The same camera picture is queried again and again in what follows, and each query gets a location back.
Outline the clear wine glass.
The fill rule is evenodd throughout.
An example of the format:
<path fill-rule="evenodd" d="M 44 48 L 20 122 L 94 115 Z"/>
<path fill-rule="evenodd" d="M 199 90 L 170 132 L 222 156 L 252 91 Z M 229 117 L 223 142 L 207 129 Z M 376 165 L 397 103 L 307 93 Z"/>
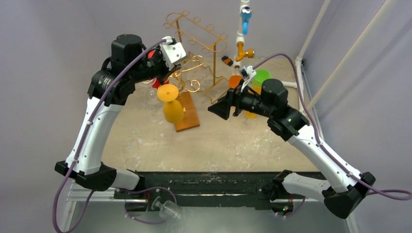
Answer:
<path fill-rule="evenodd" d="M 154 84 L 156 84 L 157 78 L 153 78 L 150 80 L 146 80 L 140 83 L 141 86 L 146 88 L 146 98 L 148 100 L 156 100 L 157 99 L 157 89 L 154 88 Z"/>

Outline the yellow goblet front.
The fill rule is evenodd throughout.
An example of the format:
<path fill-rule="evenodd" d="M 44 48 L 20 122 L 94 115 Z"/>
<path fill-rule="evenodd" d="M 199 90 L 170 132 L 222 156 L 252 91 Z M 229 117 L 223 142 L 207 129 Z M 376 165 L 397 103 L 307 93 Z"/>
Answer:
<path fill-rule="evenodd" d="M 173 84 L 161 85 L 157 90 L 157 97 L 163 102 L 163 114 L 167 122 L 177 124 L 184 118 L 182 104 L 177 100 L 178 88 Z"/>

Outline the gold tall wire rack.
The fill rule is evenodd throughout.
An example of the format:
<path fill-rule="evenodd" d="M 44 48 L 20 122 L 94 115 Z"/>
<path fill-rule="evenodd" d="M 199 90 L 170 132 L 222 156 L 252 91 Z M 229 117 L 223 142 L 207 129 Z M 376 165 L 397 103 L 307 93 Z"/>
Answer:
<path fill-rule="evenodd" d="M 218 85 L 221 81 L 228 81 L 228 79 L 224 76 L 217 76 L 217 55 L 218 53 L 224 52 L 227 48 L 227 37 L 228 35 L 226 33 L 220 33 L 217 34 L 214 32 L 214 25 L 208 24 L 206 26 L 203 26 L 201 24 L 201 18 L 200 17 L 194 17 L 190 18 L 189 17 L 190 11 L 189 10 L 184 10 L 182 12 L 173 12 L 170 13 L 166 16 L 166 21 L 163 24 L 163 26 L 166 29 L 169 28 L 174 28 L 175 29 L 175 34 L 178 36 L 179 42 L 183 42 L 182 37 L 185 36 L 188 38 L 188 44 L 191 46 L 196 46 L 199 45 L 201 46 L 201 52 L 203 54 L 208 54 L 212 53 L 213 54 L 213 64 L 212 66 L 206 66 L 204 64 L 204 57 L 198 54 L 194 54 L 192 52 L 188 52 L 189 58 L 187 58 L 183 63 L 187 63 L 188 61 L 192 61 L 196 63 L 197 65 L 195 67 L 189 68 L 187 71 L 196 69 L 198 67 L 201 67 L 203 69 L 209 70 L 210 74 L 213 76 L 212 78 L 212 84 L 203 89 L 201 86 L 201 83 L 198 83 L 198 88 L 196 90 L 193 90 L 192 92 L 202 92 L 205 96 L 207 96 L 210 99 L 210 102 L 214 104 L 217 102 L 218 99 L 213 99 L 211 95 L 209 95 L 209 92 L 213 90 L 213 88 Z M 208 45 L 207 43 L 203 43 L 202 41 L 199 40 L 199 36 L 195 35 L 194 33 L 188 33 L 184 30 L 182 30 L 182 27 L 180 26 L 180 22 L 182 20 L 186 20 L 190 22 L 191 25 L 194 25 L 204 32 L 206 32 L 208 35 L 213 37 L 213 41 Z"/>

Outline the gold swirl wine glass rack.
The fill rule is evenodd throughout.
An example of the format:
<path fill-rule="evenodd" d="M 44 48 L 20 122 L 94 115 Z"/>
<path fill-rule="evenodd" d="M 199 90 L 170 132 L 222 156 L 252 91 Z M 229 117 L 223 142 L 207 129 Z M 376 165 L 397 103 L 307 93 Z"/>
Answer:
<path fill-rule="evenodd" d="M 196 108 L 194 106 L 191 94 L 193 93 L 193 90 L 196 90 L 198 88 L 198 80 L 190 80 L 189 84 L 190 86 L 193 86 L 193 83 L 197 84 L 197 88 L 192 88 L 191 90 L 187 88 L 187 82 L 182 79 L 182 74 L 184 72 L 189 72 L 187 71 L 189 68 L 179 70 L 177 72 L 174 72 L 171 76 L 168 77 L 168 84 L 173 84 L 175 85 L 178 90 L 179 90 L 179 96 L 177 97 L 177 100 L 182 104 L 183 106 L 183 111 L 184 111 L 184 118 L 181 122 L 177 124 L 172 124 L 174 126 L 175 131 L 182 132 L 185 130 L 197 128 L 200 126 L 200 121 L 197 115 Z M 148 100 L 151 101 L 155 104 L 156 110 L 160 112 L 163 117 L 163 102 L 157 98 L 156 100 Z"/>

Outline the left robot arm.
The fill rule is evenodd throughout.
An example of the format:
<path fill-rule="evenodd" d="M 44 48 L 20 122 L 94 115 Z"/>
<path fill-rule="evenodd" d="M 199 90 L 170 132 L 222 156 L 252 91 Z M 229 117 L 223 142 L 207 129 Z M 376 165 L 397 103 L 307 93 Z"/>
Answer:
<path fill-rule="evenodd" d="M 133 171 L 116 169 L 102 162 L 111 128 L 136 84 L 150 80 L 164 83 L 181 68 L 187 53 L 172 36 L 147 47 L 140 36 L 121 34 L 111 43 L 111 54 L 91 78 L 86 114 L 74 148 L 55 164 L 55 171 L 78 185 L 93 190 L 126 189 L 134 199 L 143 196 L 145 185 Z"/>

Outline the green plastic cup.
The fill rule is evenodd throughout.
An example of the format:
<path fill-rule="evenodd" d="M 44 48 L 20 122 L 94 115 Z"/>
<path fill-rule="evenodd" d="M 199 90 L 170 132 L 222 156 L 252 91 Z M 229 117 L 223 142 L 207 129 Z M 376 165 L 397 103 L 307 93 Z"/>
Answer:
<path fill-rule="evenodd" d="M 264 70 L 264 69 L 257 69 L 256 70 L 256 75 L 254 76 L 252 80 L 252 87 L 261 87 L 262 83 L 270 79 L 272 76 L 269 71 Z"/>

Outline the small clear tumbler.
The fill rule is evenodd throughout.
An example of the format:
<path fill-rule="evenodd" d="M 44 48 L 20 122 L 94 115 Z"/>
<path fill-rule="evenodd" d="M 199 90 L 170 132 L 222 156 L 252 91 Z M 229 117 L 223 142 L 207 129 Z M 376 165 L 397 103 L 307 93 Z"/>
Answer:
<path fill-rule="evenodd" d="M 164 219 L 179 219 L 182 216 L 182 208 L 173 201 L 161 202 L 161 197 L 155 198 L 151 205 L 151 210 L 159 211 L 159 216 Z"/>

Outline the yellow goblet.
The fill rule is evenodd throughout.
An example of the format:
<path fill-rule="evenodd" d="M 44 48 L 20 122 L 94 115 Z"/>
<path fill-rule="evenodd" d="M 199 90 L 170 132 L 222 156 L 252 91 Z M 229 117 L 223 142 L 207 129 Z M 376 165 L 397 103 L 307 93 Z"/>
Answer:
<path fill-rule="evenodd" d="M 256 91 L 258 94 L 261 93 L 261 87 L 260 86 L 253 86 L 252 90 Z M 255 107 L 254 107 L 255 102 L 256 102 L 256 99 L 254 98 L 251 102 L 251 107 L 250 108 L 255 109 Z M 245 117 L 248 118 L 248 119 L 255 119 L 257 117 L 257 114 L 254 113 L 254 112 L 250 112 L 250 111 L 246 111 L 246 110 L 244 110 L 243 112 L 244 112 Z"/>
<path fill-rule="evenodd" d="M 157 97 L 163 102 L 163 114 L 167 122 L 177 124 L 184 118 L 182 104 L 177 100 L 178 88 L 173 84 L 161 85 L 157 90 Z"/>

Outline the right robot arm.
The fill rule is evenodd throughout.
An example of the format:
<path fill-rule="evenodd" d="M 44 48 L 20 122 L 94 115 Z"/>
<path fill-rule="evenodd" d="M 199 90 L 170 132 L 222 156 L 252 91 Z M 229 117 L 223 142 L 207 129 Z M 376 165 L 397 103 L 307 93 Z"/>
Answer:
<path fill-rule="evenodd" d="M 242 110 L 267 117 L 273 133 L 303 153 L 321 172 L 324 180 L 305 177 L 284 170 L 272 181 L 271 199 L 298 194 L 321 201 L 336 217 L 346 219 L 366 197 L 368 188 L 376 181 L 370 172 L 361 173 L 347 164 L 324 141 L 317 141 L 315 128 L 298 110 L 288 105 L 288 90 L 277 79 L 265 80 L 257 93 L 241 86 L 228 89 L 226 95 L 208 107 L 208 111 L 222 119 L 229 119 Z"/>

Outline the red plastic goblet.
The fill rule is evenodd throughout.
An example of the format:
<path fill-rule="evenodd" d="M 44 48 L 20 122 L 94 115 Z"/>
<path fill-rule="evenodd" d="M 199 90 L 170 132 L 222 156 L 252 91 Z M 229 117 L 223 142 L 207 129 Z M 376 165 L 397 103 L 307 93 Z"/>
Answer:
<path fill-rule="evenodd" d="M 153 63 L 150 75 L 152 78 L 157 78 L 154 88 L 158 89 L 161 85 L 169 83 L 167 76 L 169 69 L 165 64 L 160 49 L 153 49 L 147 57 Z"/>

